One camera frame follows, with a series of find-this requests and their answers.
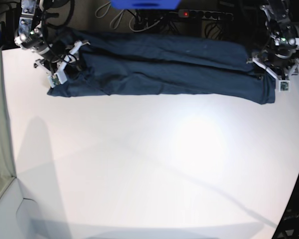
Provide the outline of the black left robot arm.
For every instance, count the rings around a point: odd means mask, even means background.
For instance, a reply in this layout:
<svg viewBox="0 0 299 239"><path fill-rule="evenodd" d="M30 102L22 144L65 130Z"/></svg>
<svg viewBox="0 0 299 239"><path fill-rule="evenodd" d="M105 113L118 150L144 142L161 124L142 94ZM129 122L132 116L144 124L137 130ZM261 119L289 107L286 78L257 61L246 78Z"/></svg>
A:
<svg viewBox="0 0 299 239"><path fill-rule="evenodd" d="M269 39L247 62L274 78L278 91L288 92L291 90L290 78L299 73L299 58L295 57L299 51L299 28L291 22L284 0L269 0L260 6L260 10L266 16Z"/></svg>

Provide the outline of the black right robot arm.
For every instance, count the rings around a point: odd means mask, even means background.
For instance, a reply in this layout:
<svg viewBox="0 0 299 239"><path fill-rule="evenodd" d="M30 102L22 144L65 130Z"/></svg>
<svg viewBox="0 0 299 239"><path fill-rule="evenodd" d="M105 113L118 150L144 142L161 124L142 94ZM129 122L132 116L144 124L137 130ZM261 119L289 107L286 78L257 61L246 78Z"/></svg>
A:
<svg viewBox="0 0 299 239"><path fill-rule="evenodd" d="M49 12L70 3L69 13L64 23L54 25L47 22L58 18L59 14ZM63 85L68 77L85 69L85 62L80 58L80 48L89 44L87 40L77 40L65 45L60 39L48 41L48 30L62 30L69 24L74 14L74 0L22 0L18 29L14 42L23 50L31 50L41 56L34 63L34 68L41 68L47 74L52 88Z"/></svg>

